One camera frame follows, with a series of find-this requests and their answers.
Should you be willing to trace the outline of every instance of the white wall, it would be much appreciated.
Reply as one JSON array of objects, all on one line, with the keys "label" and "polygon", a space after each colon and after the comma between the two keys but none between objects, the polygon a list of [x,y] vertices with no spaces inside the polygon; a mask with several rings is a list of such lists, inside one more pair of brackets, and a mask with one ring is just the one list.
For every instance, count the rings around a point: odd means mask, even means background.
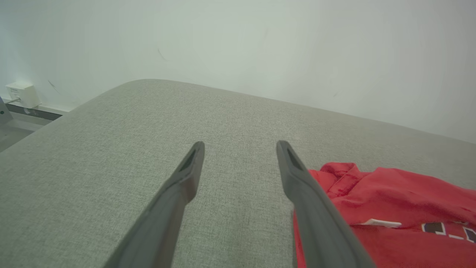
[{"label": "white wall", "polygon": [[476,143],[475,29],[473,0],[2,1],[0,85],[72,109],[161,78]]}]

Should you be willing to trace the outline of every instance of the red shirt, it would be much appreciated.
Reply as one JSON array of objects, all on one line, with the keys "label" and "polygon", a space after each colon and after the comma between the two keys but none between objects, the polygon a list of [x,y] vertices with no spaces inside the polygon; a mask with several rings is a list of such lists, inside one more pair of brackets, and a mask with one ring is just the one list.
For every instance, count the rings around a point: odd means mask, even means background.
[{"label": "red shirt", "polygon": [[[394,168],[360,172],[353,163],[309,172],[378,267],[476,267],[476,191]],[[370,219],[401,225],[362,225]],[[294,232],[304,268],[296,215]]]}]

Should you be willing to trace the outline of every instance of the white cable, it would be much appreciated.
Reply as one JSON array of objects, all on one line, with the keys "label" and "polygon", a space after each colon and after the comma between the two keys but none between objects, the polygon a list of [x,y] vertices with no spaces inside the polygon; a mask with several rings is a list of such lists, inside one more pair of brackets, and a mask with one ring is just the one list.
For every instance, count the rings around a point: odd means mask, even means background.
[{"label": "white cable", "polygon": [[20,98],[14,99],[14,100],[11,100],[11,101],[7,101],[5,104],[14,103],[14,102],[19,102],[19,101],[20,101]]}]

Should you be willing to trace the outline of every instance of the electrical outlet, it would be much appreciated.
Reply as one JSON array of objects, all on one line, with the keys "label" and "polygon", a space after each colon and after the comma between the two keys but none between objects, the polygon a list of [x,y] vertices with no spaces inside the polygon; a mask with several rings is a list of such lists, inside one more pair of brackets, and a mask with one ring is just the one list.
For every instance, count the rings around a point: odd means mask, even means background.
[{"label": "electrical outlet", "polygon": [[25,108],[33,108],[40,105],[40,99],[36,95],[35,87],[32,84],[16,82],[6,85],[12,100],[20,98],[20,102]]}]

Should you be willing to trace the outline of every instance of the gray fabric surface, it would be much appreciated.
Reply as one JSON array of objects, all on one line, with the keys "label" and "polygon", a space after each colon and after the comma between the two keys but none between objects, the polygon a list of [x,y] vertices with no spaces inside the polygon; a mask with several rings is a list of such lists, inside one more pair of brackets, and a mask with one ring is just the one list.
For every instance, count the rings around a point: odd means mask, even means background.
[{"label": "gray fabric surface", "polygon": [[476,189],[476,144],[188,83],[126,83],[0,154],[0,267],[101,267],[195,141],[174,267],[291,267],[276,141],[307,168],[355,162]]}]

